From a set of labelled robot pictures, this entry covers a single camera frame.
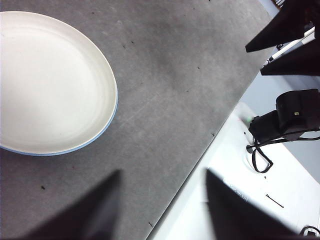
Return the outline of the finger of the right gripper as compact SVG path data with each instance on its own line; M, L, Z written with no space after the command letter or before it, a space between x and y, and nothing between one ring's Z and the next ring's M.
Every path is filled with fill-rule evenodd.
M320 75L320 38L310 29L300 39L291 41L264 63L263 76L271 75Z
M245 50L250 53L301 39L309 22L315 27L315 38L319 39L318 0L286 0L277 15L245 46Z

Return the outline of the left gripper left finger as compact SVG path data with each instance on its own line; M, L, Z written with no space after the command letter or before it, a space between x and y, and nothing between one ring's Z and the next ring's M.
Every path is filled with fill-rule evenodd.
M110 240L120 213L123 171L115 170L24 240Z

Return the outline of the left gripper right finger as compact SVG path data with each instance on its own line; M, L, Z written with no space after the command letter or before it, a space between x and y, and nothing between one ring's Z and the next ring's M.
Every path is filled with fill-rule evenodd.
M304 240L229 188L210 170L205 173L207 205L218 240Z

